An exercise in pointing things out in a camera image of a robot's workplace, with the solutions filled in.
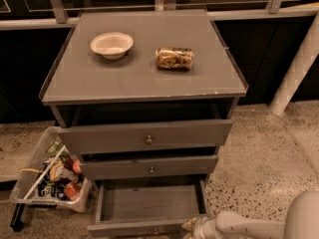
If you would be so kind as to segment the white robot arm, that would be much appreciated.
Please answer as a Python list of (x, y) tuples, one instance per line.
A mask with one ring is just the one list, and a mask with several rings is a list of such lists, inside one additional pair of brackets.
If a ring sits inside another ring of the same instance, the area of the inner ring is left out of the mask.
[(231, 211), (191, 218), (183, 239), (319, 239), (319, 192), (307, 191), (290, 204), (285, 221), (252, 219)]

